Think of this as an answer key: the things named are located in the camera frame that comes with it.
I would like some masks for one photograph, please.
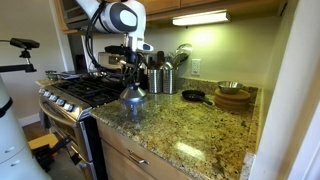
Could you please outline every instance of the electrical outlet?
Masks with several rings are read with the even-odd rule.
[[[191,74],[200,76],[200,61],[201,59],[192,59]]]

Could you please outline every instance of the gas stove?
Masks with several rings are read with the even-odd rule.
[[[97,106],[119,98],[124,86],[100,79],[75,79],[45,86],[39,90],[47,104],[74,120],[81,120]]]

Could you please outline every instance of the utensil holder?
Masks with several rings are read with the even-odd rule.
[[[148,69],[149,92],[157,94],[162,92],[162,69]]]
[[[177,78],[179,75],[178,68],[171,70],[163,70],[163,93],[177,93]]]

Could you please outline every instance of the stainless steel stove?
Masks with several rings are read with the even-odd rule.
[[[76,79],[39,90],[41,110],[61,138],[72,139],[67,149],[86,179],[107,179],[96,120],[89,112],[118,99],[123,89],[100,79]]]

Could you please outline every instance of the under-cabinet light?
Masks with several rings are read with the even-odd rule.
[[[226,10],[220,10],[174,17],[172,23],[177,26],[188,26],[196,24],[230,22],[230,19],[230,15]]]

